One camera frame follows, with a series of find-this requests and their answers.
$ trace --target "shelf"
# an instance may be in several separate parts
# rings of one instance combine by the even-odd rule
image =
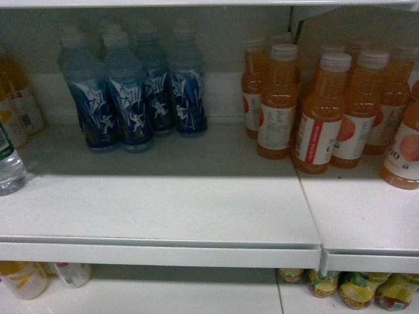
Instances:
[[[167,7],[209,5],[413,5],[413,0],[1,0],[3,8]]]
[[[384,156],[363,156],[354,169],[299,173],[321,243],[322,268],[419,273],[418,190],[378,176]]]
[[[143,154],[94,154],[78,126],[54,126],[20,154],[32,179],[1,200],[0,260],[319,265],[291,160],[259,157],[241,124],[173,133]]]
[[[347,307],[339,298],[338,293],[328,298],[316,298],[308,291],[304,283],[279,283],[281,303],[284,313],[339,313],[353,314],[354,310]],[[362,309],[362,314],[386,314],[385,309],[375,303]],[[402,314],[417,314],[419,311],[419,296],[416,294],[410,306],[402,310]]]
[[[55,277],[39,297],[23,301],[0,283],[2,313],[266,313],[281,314],[273,270],[97,266],[85,286]]]

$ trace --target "water bottle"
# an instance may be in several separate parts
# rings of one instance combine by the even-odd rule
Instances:
[[[145,106],[141,62],[130,52],[128,35],[119,24],[108,26],[103,43],[107,84],[118,112],[122,146],[128,152],[143,152],[151,148],[153,131]]]
[[[136,56],[145,72],[145,100],[151,127],[156,135],[169,134],[174,121],[168,59],[149,21],[143,21],[138,29]]]
[[[62,66],[64,79],[76,104],[88,148],[94,152],[113,150],[119,141],[115,108],[107,99],[107,85],[101,63],[88,51],[84,34],[61,38],[67,57]]]
[[[26,168],[0,122],[0,196],[21,189],[26,183]]]
[[[62,42],[62,38],[66,36],[77,35],[78,32],[79,32],[78,27],[72,24],[61,24],[58,26],[61,49],[60,49],[60,53],[58,54],[57,63],[58,63],[58,67],[60,68],[60,71],[62,71],[63,64],[68,58],[68,52],[69,52],[69,49],[67,49]]]
[[[107,53],[106,46],[105,46],[105,44],[103,43],[103,40],[102,40],[103,34],[107,33],[107,28],[110,25],[113,25],[113,24],[114,24],[114,22],[110,18],[104,18],[104,19],[99,21],[98,33],[100,34],[101,41],[100,41],[100,47],[99,47],[98,51],[96,52],[96,56],[98,57],[98,59],[101,62],[103,62],[105,60],[106,53]]]
[[[194,32],[179,20],[173,30],[175,46],[169,57],[176,105],[176,130],[185,137],[201,136],[208,128],[202,104],[204,60]]]

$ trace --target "plastic bottle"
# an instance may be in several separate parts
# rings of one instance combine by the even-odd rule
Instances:
[[[44,292],[48,279],[37,263],[0,262],[2,282],[19,298],[30,300]]]
[[[3,88],[9,95],[26,133],[34,134],[41,131],[45,123],[29,82],[20,65],[7,56],[2,46],[0,46],[0,73],[7,78]]]
[[[342,301],[351,309],[364,309],[374,300],[375,291],[391,273],[347,273],[339,287]]]
[[[302,268],[279,268],[276,272],[278,277],[286,283],[296,283],[304,277],[304,269]]]
[[[136,56],[145,72],[145,97],[151,127],[156,135],[169,134],[174,121],[168,59],[158,43],[156,29],[148,21],[143,21],[138,29]]]
[[[14,148],[20,148],[25,145],[27,142],[25,129],[2,87],[0,87],[0,121]]]
[[[88,148],[94,152],[115,149],[119,141],[118,123],[101,63],[88,51],[82,33],[61,38],[68,49],[62,71],[82,120],[82,131]]]
[[[153,131],[145,106],[142,65],[128,49],[128,35],[119,24],[108,26],[103,42],[107,84],[118,112],[122,146],[128,152],[144,152],[153,144]]]
[[[418,100],[419,100],[419,80],[417,80],[413,84],[413,86],[410,90],[410,96],[409,96],[409,100],[407,101],[407,105],[415,103]]]
[[[62,42],[62,38],[66,37],[66,36],[76,36],[77,33],[79,33],[79,29],[77,26],[72,25],[72,24],[61,24],[58,27],[58,34],[59,34],[59,38],[60,38],[60,53],[58,54],[58,58],[57,58],[57,64],[58,67],[60,68],[60,71],[62,72],[62,66],[64,64],[64,62],[67,59],[67,55],[68,55],[68,49],[64,46],[63,42]]]
[[[252,139],[257,139],[262,78],[265,76],[268,60],[264,50],[263,37],[248,40],[245,42],[245,46],[246,70],[242,75],[244,119],[247,135]]]
[[[268,159],[289,155],[289,138],[294,123],[298,90],[294,83],[297,46],[272,46],[268,76],[263,82],[257,153]]]
[[[318,59],[317,59],[317,62],[316,62],[316,67],[314,69],[313,78],[308,82],[306,87],[303,88],[302,94],[301,94],[301,102],[303,102],[304,99],[306,99],[307,96],[310,95],[314,90],[314,86],[316,84],[316,80],[317,80],[317,77],[318,77],[318,74],[319,74],[319,71],[320,71],[321,57],[325,53],[340,53],[340,52],[344,52],[344,51],[345,51],[345,46],[343,46],[341,44],[323,44],[323,45],[320,46]]]
[[[380,177],[397,188],[419,188],[419,101],[407,107]]]
[[[419,275],[394,273],[375,292],[375,300],[387,311],[400,311],[409,306],[419,289]]]
[[[339,271],[328,271],[323,276],[316,270],[310,270],[307,277],[308,290],[317,298],[326,298],[338,290]]]
[[[377,50],[360,53],[358,65],[344,93],[345,115],[331,165],[343,169],[358,165],[380,108],[380,79],[389,57],[389,53]]]
[[[270,55],[270,50],[272,46],[275,44],[292,44],[293,43],[293,36],[290,32],[285,33],[277,33],[273,34],[269,37],[269,51],[267,52],[268,56]],[[299,85],[301,83],[301,70],[300,67],[297,65],[295,66],[295,73],[294,73],[294,83]]]
[[[407,82],[418,56],[417,48],[398,46],[384,71],[381,84],[381,105],[373,124],[364,152],[382,154],[394,136],[409,100]]]
[[[44,269],[46,276],[56,275],[54,266],[51,263],[41,262],[41,263],[38,263],[38,264],[40,264],[41,265],[41,268]]]
[[[350,79],[352,78],[352,73],[354,72],[356,66],[358,65],[358,56],[362,50],[366,50],[369,46],[369,41],[362,38],[353,38],[345,43],[345,53],[349,54],[352,57],[351,67],[348,70],[348,76],[346,79],[346,85],[349,85]]]
[[[318,174],[327,170],[342,116],[343,88],[351,56],[325,53],[313,92],[302,104],[302,119],[293,154],[295,167]]]
[[[85,285],[91,275],[90,264],[52,263],[60,283],[67,288],[79,288]]]
[[[208,128],[204,92],[204,58],[195,43],[193,30],[185,20],[173,29],[175,45],[169,56],[176,105],[176,130],[185,137],[197,137]]]
[[[96,56],[102,62],[105,61],[106,54],[107,54],[106,46],[103,43],[103,34],[107,33],[108,32],[108,30],[107,30],[108,27],[113,27],[111,25],[114,25],[114,24],[115,24],[115,22],[113,22],[112,19],[110,19],[110,18],[104,18],[104,19],[99,21],[98,33],[100,34],[102,40],[100,42],[99,49],[96,52]]]
[[[26,183],[26,168],[0,123],[0,196],[21,189]]]

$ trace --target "orange drink bottle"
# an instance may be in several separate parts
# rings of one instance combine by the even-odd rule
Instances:
[[[294,83],[297,46],[272,46],[268,76],[263,82],[257,153],[268,159],[289,155],[289,137],[298,101]]]
[[[407,107],[380,177],[397,188],[419,188],[419,101]]]
[[[305,173],[327,170],[345,106],[343,88],[351,56],[324,53],[313,92],[302,103],[302,117],[293,150],[295,167]]]
[[[347,84],[349,83],[350,78],[352,77],[352,73],[354,72],[357,64],[358,64],[358,56],[362,50],[366,50],[369,45],[369,41],[367,39],[350,39],[345,43],[345,52],[352,57],[351,67],[348,71],[348,78]]]
[[[412,103],[415,103],[419,100],[419,80],[417,80],[410,91],[410,97],[407,101],[407,105],[410,105]]]
[[[363,50],[344,92],[345,115],[337,137],[331,165],[356,167],[380,107],[380,79],[390,54]]]
[[[314,69],[313,78],[307,83],[306,87],[302,90],[301,99],[304,100],[311,92],[313,92],[314,85],[316,83],[316,79],[318,73],[320,71],[320,60],[323,54],[326,52],[344,52],[345,47],[341,44],[323,44],[320,46],[319,56],[316,62],[316,68]]]
[[[396,47],[384,71],[381,105],[364,148],[365,154],[382,154],[400,125],[410,96],[407,80],[418,56],[417,48]]]
[[[293,43],[293,37],[290,32],[273,34],[271,37],[269,37],[269,45],[270,45],[269,49],[272,49],[272,46],[275,44],[292,44],[292,43]],[[301,82],[301,70],[298,64],[295,67],[294,82],[297,85],[299,85]]]
[[[244,118],[247,135],[256,139],[259,130],[262,78],[266,73],[268,58],[263,37],[246,41],[245,46],[246,70],[242,75]]]
[[[3,88],[9,95],[26,133],[34,134],[41,131],[44,128],[44,120],[25,73],[17,62],[7,56],[5,49],[1,46],[0,72],[8,78]]]

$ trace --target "white label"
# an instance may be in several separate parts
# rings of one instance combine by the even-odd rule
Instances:
[[[399,177],[419,180],[419,131],[400,125],[384,167]]]
[[[400,125],[404,110],[405,106],[381,105],[367,143],[376,146],[387,145]]]
[[[257,131],[259,129],[261,95],[243,93],[243,106],[246,128],[252,131]]]
[[[18,115],[10,106],[9,99],[0,101],[0,119],[14,148],[19,148],[26,143],[25,129],[20,124]]]
[[[46,287],[47,280],[35,263],[28,265],[16,273],[2,276],[1,280],[20,298],[32,299]]]
[[[342,120],[324,122],[302,115],[297,144],[296,156],[312,165],[324,165],[330,161]]]
[[[261,121],[257,143],[272,150],[287,148],[294,116],[295,107],[278,109],[261,104]]]
[[[27,134],[36,133],[44,127],[43,117],[29,87],[9,94],[9,97]]]
[[[370,118],[358,118],[345,114],[343,116],[342,126],[339,130],[333,156],[347,160],[361,157],[374,119],[375,116]]]

